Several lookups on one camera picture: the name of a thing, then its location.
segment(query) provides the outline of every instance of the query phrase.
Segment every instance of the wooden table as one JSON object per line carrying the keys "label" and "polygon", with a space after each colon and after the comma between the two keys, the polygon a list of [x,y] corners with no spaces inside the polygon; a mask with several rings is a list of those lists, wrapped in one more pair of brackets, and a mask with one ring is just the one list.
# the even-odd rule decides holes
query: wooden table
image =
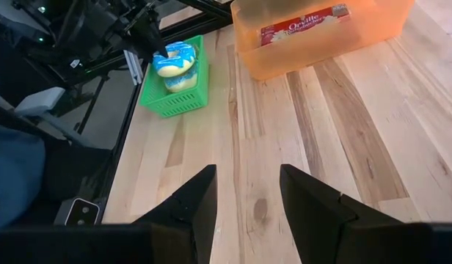
{"label": "wooden table", "polygon": [[137,219],[207,164],[211,263],[299,263],[280,164],[402,221],[452,221],[452,0],[419,0],[400,37],[267,81],[233,42],[232,26],[205,36],[207,107],[165,120],[136,107],[105,223]]}

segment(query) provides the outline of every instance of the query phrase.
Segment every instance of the orange plastic bin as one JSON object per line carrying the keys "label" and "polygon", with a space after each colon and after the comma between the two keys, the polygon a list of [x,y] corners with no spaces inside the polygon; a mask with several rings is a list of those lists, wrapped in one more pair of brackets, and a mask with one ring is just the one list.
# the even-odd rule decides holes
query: orange plastic bin
{"label": "orange plastic bin", "polygon": [[[236,50],[250,75],[264,80],[395,37],[401,33],[414,1],[235,0],[231,11]],[[347,19],[322,23],[260,46],[262,28],[338,4],[346,4]]]}

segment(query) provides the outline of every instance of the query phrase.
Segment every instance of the blue frosted donut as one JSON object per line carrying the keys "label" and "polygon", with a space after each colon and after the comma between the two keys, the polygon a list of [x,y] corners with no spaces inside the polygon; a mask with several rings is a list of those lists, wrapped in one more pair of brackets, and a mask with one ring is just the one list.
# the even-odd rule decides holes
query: blue frosted donut
{"label": "blue frosted donut", "polygon": [[170,92],[180,92],[197,85],[198,62],[195,63],[186,73],[180,76],[165,78],[164,83]]}
{"label": "blue frosted donut", "polygon": [[177,41],[166,46],[169,58],[159,52],[153,55],[153,66],[162,77],[173,77],[185,73],[195,62],[195,49],[192,45]]}

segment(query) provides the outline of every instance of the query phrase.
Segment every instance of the green plastic basket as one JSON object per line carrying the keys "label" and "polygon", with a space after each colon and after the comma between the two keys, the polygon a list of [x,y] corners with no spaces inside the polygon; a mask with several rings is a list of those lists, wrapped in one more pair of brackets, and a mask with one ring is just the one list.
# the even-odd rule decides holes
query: green plastic basket
{"label": "green plastic basket", "polygon": [[208,58],[203,45],[203,36],[196,36],[185,43],[199,48],[197,54],[197,85],[182,92],[171,93],[164,85],[154,67],[150,67],[139,104],[148,107],[162,117],[171,117],[208,105]]}

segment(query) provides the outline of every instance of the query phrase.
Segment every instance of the blue sprinkles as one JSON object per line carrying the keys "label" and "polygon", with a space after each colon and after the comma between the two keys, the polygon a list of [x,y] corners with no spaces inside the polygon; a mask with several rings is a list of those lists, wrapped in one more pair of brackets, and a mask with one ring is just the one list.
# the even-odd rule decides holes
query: blue sprinkles
{"label": "blue sprinkles", "polygon": [[156,71],[159,71],[166,66],[183,67],[184,60],[193,62],[193,60],[195,59],[194,47],[182,41],[170,43],[166,46],[166,51],[167,53],[178,51],[178,54],[176,56],[166,58],[162,56],[158,51],[155,52],[153,55],[153,66]]}
{"label": "blue sprinkles", "polygon": [[198,62],[195,62],[189,70],[180,76],[165,78],[164,83],[166,84],[166,87],[173,87],[176,84],[193,78],[195,74],[198,74]]}

